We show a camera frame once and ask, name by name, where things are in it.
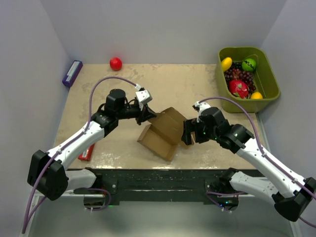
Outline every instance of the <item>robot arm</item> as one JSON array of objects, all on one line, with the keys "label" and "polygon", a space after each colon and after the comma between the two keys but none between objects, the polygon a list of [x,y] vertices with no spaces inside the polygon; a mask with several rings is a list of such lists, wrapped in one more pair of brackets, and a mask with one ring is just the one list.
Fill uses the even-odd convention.
[{"label": "robot arm", "polygon": [[[118,126],[120,119],[135,118],[137,124],[141,124],[156,117],[156,114],[147,105],[152,100],[150,93],[140,86],[138,89],[135,99],[132,100],[133,104],[131,101],[126,102],[126,94],[123,90],[111,90],[106,102],[92,115],[91,121],[87,122],[77,133],[46,153],[41,150],[35,152],[31,160],[28,183],[33,186],[43,167],[53,157],[53,154],[57,154],[37,186],[37,190],[47,198],[56,200],[66,190],[90,188],[96,184],[98,177],[92,170],[66,170],[88,147],[112,132]],[[61,151],[61,147],[68,143],[71,144]]]},{"label": "robot arm", "polygon": [[[193,108],[198,111],[198,117],[184,121],[183,142],[187,145],[191,144],[191,133],[194,133],[197,143],[214,140],[224,149],[250,162],[268,179],[267,182],[230,168],[214,188],[225,192],[225,187],[230,187],[236,191],[252,194],[274,204],[277,212],[286,219],[296,221],[312,200],[312,197],[300,185],[315,193],[316,180],[305,179],[290,170],[263,146],[264,154],[262,154],[253,134],[240,124],[230,125],[218,108],[210,107],[205,102],[196,102]],[[295,182],[273,162],[290,173]]]}]

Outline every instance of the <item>beige tabletop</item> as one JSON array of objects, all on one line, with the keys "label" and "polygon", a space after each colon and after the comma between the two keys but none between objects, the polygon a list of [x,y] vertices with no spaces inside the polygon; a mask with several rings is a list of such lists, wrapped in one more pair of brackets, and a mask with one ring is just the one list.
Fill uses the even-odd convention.
[{"label": "beige tabletop", "polygon": [[[120,76],[140,84],[150,91],[153,100],[151,109],[160,112],[174,107],[186,118],[197,116],[192,105],[205,97],[218,95],[214,79],[215,65],[205,64],[125,64],[114,72],[108,64],[84,64],[74,85],[71,87],[63,112],[55,144],[60,144],[77,132],[88,119],[88,100],[92,87],[103,77]],[[105,102],[111,89],[120,88],[129,100],[135,96],[135,88],[117,79],[102,82],[95,90],[92,113]],[[211,106],[221,108],[217,100]],[[252,131],[244,114],[228,114],[223,111],[230,124],[240,123]],[[260,140],[262,133],[255,114],[251,114]],[[90,162],[76,159],[70,168],[122,168],[122,169],[237,169],[253,168],[252,165],[221,148],[216,142],[195,144],[190,149],[178,148],[173,161],[165,161],[137,143],[145,125],[136,124],[134,119],[121,120],[119,126],[106,138],[98,141]]]}]

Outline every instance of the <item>cardboard box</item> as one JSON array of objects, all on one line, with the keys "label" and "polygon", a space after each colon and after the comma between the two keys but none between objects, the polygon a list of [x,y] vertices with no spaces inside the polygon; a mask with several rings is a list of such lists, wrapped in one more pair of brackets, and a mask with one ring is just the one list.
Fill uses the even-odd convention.
[{"label": "cardboard box", "polygon": [[178,145],[189,147],[181,141],[184,120],[186,118],[181,113],[170,107],[149,120],[151,124],[144,128],[137,142],[170,161]]}]

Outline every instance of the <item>plastic bin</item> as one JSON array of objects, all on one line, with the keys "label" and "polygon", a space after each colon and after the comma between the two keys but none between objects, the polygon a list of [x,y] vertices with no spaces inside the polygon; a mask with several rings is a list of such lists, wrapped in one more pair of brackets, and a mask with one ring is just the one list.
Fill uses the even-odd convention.
[{"label": "plastic bin", "polygon": [[[262,94],[263,99],[241,99],[234,97],[228,91],[221,66],[221,61],[226,57],[231,57],[234,62],[242,62],[246,58],[252,58],[256,61],[257,69],[253,72],[254,84],[257,87],[257,91]],[[280,88],[266,55],[263,51],[255,47],[227,47],[220,50],[218,53],[218,63],[215,69],[215,79],[220,96],[234,100],[250,113],[256,113],[262,110],[271,101],[274,101],[280,96]],[[242,113],[236,105],[228,101],[222,100],[221,104],[226,112]]]}]

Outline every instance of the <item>yellow lemon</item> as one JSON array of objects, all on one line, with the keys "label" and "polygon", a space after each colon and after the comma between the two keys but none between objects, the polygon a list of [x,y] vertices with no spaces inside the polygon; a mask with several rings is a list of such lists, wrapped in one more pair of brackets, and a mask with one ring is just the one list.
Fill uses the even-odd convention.
[{"label": "yellow lemon", "polygon": [[263,97],[262,97],[262,94],[260,93],[260,92],[254,92],[252,95],[251,95],[251,97],[250,97],[250,99],[263,99]]},{"label": "yellow lemon", "polygon": [[231,58],[224,58],[222,61],[223,72],[227,71],[232,66],[232,63],[233,63],[233,61]]}]

